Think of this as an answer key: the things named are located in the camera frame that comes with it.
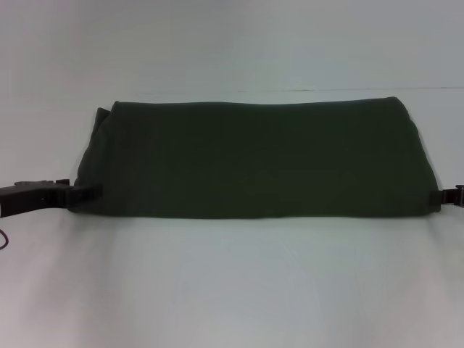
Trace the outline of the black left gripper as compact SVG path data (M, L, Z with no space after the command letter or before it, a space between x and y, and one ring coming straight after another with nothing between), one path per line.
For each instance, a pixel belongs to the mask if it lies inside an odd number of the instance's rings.
M102 196L102 186L72 186L69 179L20 181L1 188L1 218L36 210L64 208L68 202L92 202Z

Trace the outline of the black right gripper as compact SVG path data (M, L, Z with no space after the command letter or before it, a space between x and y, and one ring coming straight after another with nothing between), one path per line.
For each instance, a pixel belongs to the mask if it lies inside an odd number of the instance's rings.
M431 204L455 204L464 207L464 185L456 185L456 189L434 191L430 195Z

